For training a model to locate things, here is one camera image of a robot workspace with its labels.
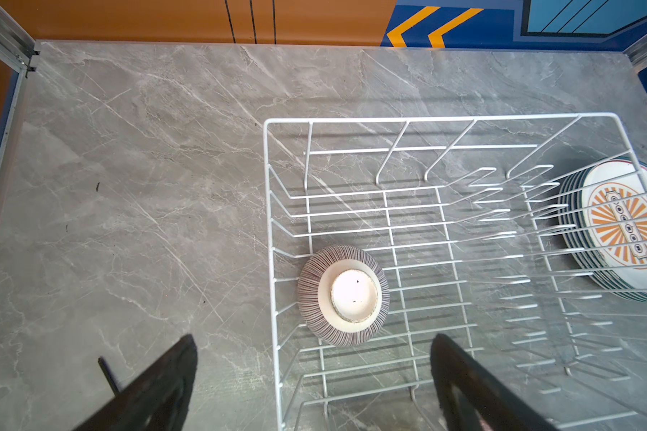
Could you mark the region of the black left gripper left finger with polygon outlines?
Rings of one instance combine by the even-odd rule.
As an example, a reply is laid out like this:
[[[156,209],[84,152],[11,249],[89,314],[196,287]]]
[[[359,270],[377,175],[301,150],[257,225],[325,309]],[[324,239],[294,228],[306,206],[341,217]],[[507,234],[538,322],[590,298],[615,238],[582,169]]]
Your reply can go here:
[[[181,430],[189,413],[197,365],[197,346],[192,335],[186,334],[77,429]]]

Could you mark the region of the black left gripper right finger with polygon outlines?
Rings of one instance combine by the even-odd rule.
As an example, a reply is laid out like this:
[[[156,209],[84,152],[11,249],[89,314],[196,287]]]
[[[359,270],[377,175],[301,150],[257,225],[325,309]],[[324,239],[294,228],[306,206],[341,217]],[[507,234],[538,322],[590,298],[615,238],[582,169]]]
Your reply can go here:
[[[431,374],[448,430],[553,430],[487,369],[439,333],[431,343]]]

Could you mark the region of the striped ceramic bowl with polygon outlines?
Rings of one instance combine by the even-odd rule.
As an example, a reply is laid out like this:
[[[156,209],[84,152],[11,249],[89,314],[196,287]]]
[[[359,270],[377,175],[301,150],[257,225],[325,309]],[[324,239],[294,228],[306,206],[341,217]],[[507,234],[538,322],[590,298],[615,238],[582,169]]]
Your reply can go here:
[[[356,347],[384,326],[390,289],[370,254],[350,245],[332,245],[304,265],[297,300],[305,324],[318,339],[336,347]]]

